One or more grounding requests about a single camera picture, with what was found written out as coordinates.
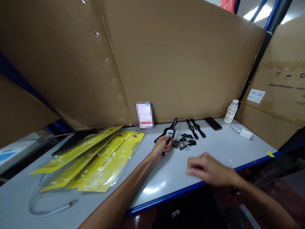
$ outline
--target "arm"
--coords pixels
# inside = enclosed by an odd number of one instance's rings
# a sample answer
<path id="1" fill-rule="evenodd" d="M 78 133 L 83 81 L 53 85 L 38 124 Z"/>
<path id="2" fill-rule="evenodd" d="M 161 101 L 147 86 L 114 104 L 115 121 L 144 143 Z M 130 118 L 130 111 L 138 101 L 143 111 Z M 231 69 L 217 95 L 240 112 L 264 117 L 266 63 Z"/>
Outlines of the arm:
<path id="1" fill-rule="evenodd" d="M 79 229 L 116 228 L 123 219 L 134 195 L 154 166 L 163 158 L 162 152 L 169 153 L 172 141 L 166 145 L 168 136 L 162 136 L 156 142 L 149 155 L 136 167 L 124 182 L 98 206 L 80 225 Z"/>
<path id="2" fill-rule="evenodd" d="M 289 213 L 271 196 L 248 183 L 234 169 L 224 166 L 208 153 L 200 157 L 190 157 L 186 173 L 211 185 L 236 186 L 243 195 L 252 200 L 262 218 L 272 228 L 299 228 Z"/>

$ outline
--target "red bag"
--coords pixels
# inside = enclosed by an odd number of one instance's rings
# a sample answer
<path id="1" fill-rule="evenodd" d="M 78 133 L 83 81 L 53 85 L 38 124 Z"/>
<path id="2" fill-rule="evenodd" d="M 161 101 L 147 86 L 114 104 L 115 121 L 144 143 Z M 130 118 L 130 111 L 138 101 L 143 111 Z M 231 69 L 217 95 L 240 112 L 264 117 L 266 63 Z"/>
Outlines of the red bag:
<path id="1" fill-rule="evenodd" d="M 234 13 L 235 0 L 221 0 L 219 6 L 231 13 Z"/>

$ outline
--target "cardboard sheet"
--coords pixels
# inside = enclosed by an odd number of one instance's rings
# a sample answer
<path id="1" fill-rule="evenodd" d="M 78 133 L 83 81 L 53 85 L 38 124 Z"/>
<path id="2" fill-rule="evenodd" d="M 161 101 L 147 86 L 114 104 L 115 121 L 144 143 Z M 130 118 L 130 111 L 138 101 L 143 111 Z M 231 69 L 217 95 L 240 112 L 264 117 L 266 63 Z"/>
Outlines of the cardboard sheet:
<path id="1" fill-rule="evenodd" d="M 236 119 L 276 149 L 305 125 L 305 16 L 279 25 Z M 264 91 L 259 103 L 251 90 Z"/>
<path id="2" fill-rule="evenodd" d="M 59 117 L 33 95 L 0 73 L 0 149 Z"/>
<path id="3" fill-rule="evenodd" d="M 75 130 L 224 115 L 265 31 L 202 0 L 2 1 L 0 48 Z"/>
<path id="4" fill-rule="evenodd" d="M 130 110 L 151 101 L 157 123 L 224 115 L 265 37 L 262 28 L 202 0 L 97 4 Z"/>
<path id="5" fill-rule="evenodd" d="M 1 52 L 71 127 L 131 122 L 94 1 L 13 0 L 0 9 Z"/>

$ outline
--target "ceiling light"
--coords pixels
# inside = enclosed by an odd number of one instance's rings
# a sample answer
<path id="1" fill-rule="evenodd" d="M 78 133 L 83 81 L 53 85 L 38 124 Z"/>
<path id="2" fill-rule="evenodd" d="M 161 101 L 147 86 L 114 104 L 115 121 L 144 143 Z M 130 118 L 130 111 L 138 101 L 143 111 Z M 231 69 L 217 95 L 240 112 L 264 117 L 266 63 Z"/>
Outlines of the ceiling light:
<path id="1" fill-rule="evenodd" d="M 251 20 L 251 18 L 253 17 L 253 15 L 255 14 L 255 12 L 257 11 L 258 7 L 256 7 L 254 10 L 251 10 L 249 13 L 247 13 L 244 18 L 247 19 L 248 21 Z M 272 9 L 268 6 L 264 6 L 260 13 L 258 14 L 258 16 L 256 17 L 254 22 L 257 22 L 265 17 L 268 17 L 271 13 Z"/>

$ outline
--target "clear plastic bag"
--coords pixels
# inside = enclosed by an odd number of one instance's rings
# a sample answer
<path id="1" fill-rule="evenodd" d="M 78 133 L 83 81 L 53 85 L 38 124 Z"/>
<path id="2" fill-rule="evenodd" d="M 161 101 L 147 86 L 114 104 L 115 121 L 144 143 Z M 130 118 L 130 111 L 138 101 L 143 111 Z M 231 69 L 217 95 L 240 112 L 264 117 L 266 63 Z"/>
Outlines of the clear plastic bag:
<path id="1" fill-rule="evenodd" d="M 110 127 L 97 135 L 92 135 L 90 137 L 85 138 L 79 144 L 77 144 L 74 147 L 71 147 L 70 149 L 65 150 L 63 154 L 60 153 L 60 156 L 58 156 L 55 159 L 52 159 L 47 164 L 33 171 L 31 174 L 52 173 L 56 171 L 57 169 L 69 163 L 70 161 L 72 161 L 73 159 L 84 153 L 86 150 L 88 150 L 89 148 L 91 148 L 92 146 L 94 146 L 95 144 L 97 144 L 98 142 L 100 142 L 110 134 L 113 134 L 120 128 L 121 126 Z"/>
<path id="2" fill-rule="evenodd" d="M 78 159 L 76 159 L 76 161 L 70 167 L 65 169 L 59 176 L 51 181 L 49 185 L 43 188 L 41 192 L 66 186 L 115 135 L 116 133 L 109 135 L 88 149 Z"/>
<path id="3" fill-rule="evenodd" d="M 117 180 L 144 135 L 144 133 L 132 131 L 122 146 L 107 158 L 97 171 L 79 187 L 79 190 L 107 192 Z"/>
<path id="4" fill-rule="evenodd" d="M 107 158 L 117 151 L 126 140 L 130 131 L 120 131 L 115 137 L 87 164 L 87 166 L 70 182 L 66 189 L 79 188 L 99 169 Z"/>

